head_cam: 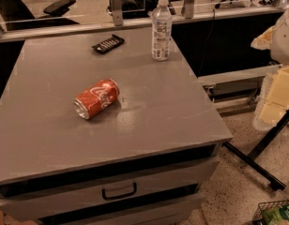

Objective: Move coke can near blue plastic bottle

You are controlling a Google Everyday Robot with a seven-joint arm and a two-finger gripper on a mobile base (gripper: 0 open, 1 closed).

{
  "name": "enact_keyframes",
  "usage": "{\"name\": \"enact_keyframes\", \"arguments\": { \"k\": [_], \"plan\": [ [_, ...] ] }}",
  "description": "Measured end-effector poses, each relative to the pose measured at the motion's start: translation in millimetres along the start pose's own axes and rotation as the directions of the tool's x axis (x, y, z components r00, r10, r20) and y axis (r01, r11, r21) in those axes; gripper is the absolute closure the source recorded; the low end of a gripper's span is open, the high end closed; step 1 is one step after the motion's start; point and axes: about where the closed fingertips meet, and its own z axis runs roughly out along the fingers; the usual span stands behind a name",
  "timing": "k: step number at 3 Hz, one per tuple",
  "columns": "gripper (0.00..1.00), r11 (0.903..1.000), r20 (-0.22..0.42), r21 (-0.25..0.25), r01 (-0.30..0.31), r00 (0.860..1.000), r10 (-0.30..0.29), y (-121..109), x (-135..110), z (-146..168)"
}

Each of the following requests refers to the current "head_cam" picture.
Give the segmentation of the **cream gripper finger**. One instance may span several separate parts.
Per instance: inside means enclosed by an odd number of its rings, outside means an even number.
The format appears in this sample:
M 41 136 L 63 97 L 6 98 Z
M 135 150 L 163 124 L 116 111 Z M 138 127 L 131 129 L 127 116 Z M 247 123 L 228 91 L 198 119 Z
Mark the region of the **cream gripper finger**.
M 263 34 L 256 37 L 251 46 L 256 50 L 269 50 L 271 47 L 273 27 L 269 27 Z
M 289 66 L 263 79 L 252 125 L 256 130 L 268 131 L 281 121 L 289 110 Z

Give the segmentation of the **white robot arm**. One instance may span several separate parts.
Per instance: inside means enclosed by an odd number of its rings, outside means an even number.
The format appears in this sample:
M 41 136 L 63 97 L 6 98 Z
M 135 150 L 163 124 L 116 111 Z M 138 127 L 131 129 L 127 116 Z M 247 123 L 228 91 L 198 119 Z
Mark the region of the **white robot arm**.
M 289 110 L 289 8 L 251 45 L 269 48 L 271 58 L 281 64 L 276 72 L 264 77 L 252 120 L 256 130 L 268 131 L 277 126 Z

